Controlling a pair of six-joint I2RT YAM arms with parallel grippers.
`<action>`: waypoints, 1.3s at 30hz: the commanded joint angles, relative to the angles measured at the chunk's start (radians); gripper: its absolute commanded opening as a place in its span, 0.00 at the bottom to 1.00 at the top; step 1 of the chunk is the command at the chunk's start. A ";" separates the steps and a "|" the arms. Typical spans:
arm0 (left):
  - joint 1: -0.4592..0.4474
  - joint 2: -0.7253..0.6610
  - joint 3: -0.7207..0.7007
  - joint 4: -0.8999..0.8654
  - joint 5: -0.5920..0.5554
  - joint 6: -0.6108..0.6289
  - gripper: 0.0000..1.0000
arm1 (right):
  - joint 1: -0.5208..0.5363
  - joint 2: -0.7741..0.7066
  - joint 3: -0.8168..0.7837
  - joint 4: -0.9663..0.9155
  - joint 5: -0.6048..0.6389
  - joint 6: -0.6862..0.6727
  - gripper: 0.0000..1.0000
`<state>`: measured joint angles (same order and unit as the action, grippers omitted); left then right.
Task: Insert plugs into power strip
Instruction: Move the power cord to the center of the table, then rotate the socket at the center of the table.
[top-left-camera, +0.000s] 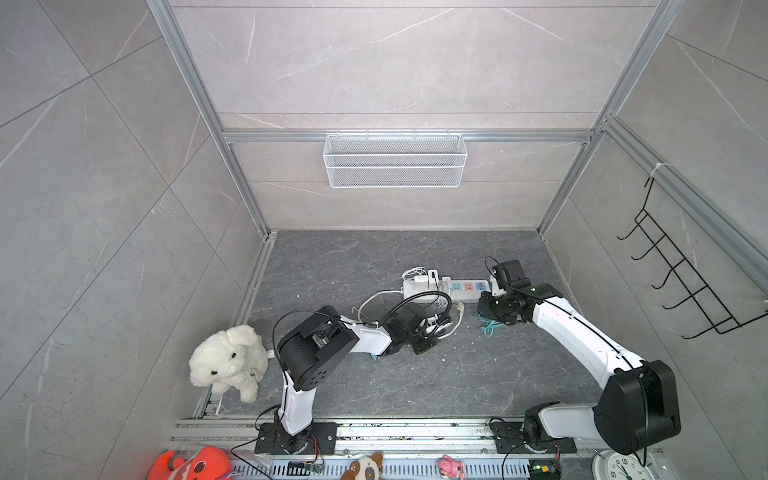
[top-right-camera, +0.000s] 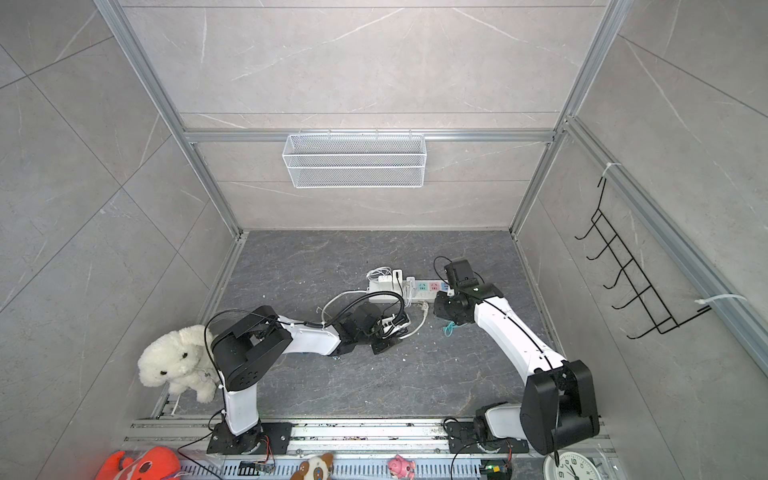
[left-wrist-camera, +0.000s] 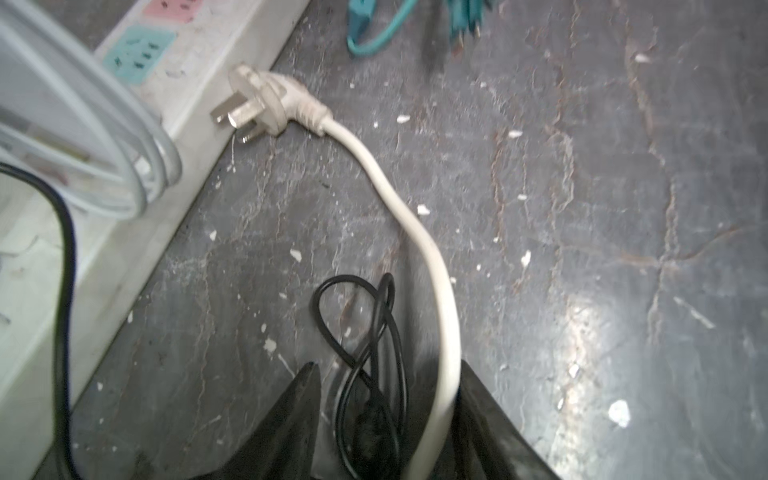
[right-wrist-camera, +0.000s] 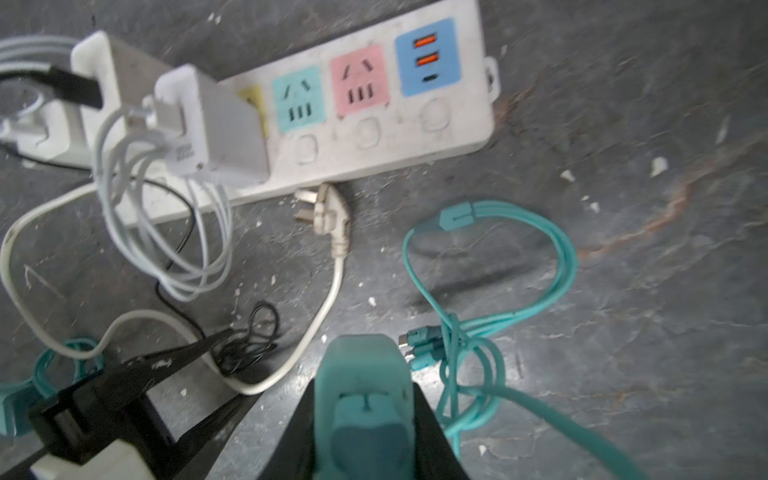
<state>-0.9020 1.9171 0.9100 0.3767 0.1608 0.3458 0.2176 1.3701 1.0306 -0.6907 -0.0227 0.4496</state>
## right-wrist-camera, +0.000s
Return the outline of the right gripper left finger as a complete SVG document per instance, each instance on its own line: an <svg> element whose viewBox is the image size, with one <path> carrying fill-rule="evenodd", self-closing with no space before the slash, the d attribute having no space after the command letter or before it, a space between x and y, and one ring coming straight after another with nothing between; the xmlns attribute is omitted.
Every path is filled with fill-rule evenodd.
<svg viewBox="0 0 768 480"><path fill-rule="evenodd" d="M314 476L315 381L305 389L294 414L258 480L312 480Z"/></svg>

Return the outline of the white charger with black cable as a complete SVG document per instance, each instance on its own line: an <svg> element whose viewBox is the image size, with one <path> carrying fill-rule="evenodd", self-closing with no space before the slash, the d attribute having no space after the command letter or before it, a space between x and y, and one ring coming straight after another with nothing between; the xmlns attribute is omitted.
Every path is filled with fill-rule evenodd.
<svg viewBox="0 0 768 480"><path fill-rule="evenodd" d="M41 82L50 82L64 101L84 108L84 123L93 131L92 173L92 148L106 116L122 105L140 105L144 97L153 93L158 78L174 69L104 32L97 32L73 48L68 69L30 66L4 75L37 75ZM7 231L1 247L2 283L27 325L49 349L80 360L101 354L115 334L115 328L109 327L95 349L90 351L77 351L65 346L45 330L19 295L10 271L10 262L15 241L25 227L39 217L89 193L97 195L93 175L90 184L53 199L18 219Z"/></svg>

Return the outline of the white multicolour power strip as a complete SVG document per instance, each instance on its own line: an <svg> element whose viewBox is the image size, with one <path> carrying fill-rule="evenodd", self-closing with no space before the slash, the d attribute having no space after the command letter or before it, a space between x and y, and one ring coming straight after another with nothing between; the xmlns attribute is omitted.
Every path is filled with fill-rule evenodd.
<svg viewBox="0 0 768 480"><path fill-rule="evenodd" d="M494 128L500 80L485 52L478 4L439 1L216 82L258 110L270 168L262 184L227 188L232 208L293 193L306 203L298 218L330 237L334 261L330 291L285 364L255 384L230 381L252 395L297 363L340 293L351 216L336 183L480 149ZM200 261L184 182L161 162L147 177L144 204L155 226L178 252ZM205 195L199 202L218 255L212 204Z"/></svg>

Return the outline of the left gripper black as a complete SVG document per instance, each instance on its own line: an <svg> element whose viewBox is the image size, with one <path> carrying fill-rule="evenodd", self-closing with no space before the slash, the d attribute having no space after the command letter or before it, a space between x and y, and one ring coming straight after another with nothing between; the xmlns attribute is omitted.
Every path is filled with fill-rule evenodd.
<svg viewBox="0 0 768 480"><path fill-rule="evenodd" d="M84 465L122 440L138 450L157 479L205 479L261 395L236 395L175 443L147 391L233 334L225 329L189 345L135 357L38 402L29 419L43 449L1 477L31 479L32 463L46 453Z"/></svg>

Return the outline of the white charger adapter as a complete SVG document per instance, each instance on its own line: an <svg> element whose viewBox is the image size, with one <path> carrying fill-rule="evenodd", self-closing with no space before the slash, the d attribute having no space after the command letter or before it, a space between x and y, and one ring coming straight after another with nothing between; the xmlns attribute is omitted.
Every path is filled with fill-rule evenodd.
<svg viewBox="0 0 768 480"><path fill-rule="evenodd" d="M189 302L216 289L233 260L229 187L270 177L258 110L188 64L161 75L140 105L122 105L100 125L92 160L95 189L110 237L123 256L155 278L172 298ZM150 167L161 162L179 177L197 224L198 262L159 232L144 205ZM212 204L221 238L213 255L199 197Z"/></svg>

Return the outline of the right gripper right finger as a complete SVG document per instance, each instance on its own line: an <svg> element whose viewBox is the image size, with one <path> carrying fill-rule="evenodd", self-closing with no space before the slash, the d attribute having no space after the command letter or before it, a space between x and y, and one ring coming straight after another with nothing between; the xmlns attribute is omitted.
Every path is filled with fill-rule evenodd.
<svg viewBox="0 0 768 480"><path fill-rule="evenodd" d="M413 393L415 478L418 480L469 480L417 383L413 384Z"/></svg>

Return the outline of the teal charger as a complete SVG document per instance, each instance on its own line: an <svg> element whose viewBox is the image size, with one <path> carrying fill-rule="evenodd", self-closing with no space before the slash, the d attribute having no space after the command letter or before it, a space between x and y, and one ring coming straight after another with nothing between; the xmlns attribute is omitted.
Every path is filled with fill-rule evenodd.
<svg viewBox="0 0 768 480"><path fill-rule="evenodd" d="M95 349L97 342L88 337L75 337L65 341L65 346L77 351ZM20 437L32 430L29 411L37 403L55 396L62 388L56 387L48 370L59 356L53 350L45 350L35 361L30 377L17 383L1 383L1 436ZM74 385L104 369L102 354L87 360L71 359Z"/></svg>
<svg viewBox="0 0 768 480"><path fill-rule="evenodd" d="M413 384L423 391L444 435L459 456L464 432L487 424L503 401L546 422L588 452L618 479L642 471L597 433L506 380L506 364L493 335L546 310L572 286L576 249L552 221L508 202L481 200L447 207L411 229L412 235L450 232L478 220L514 220L552 242L557 258L550 288L519 310L462 320L429 291L424 299L435 326L408 331L399 341L382 335L351 335L328 348L315 377L315 464L319 479L416 479ZM400 346L407 347L406 353Z"/></svg>

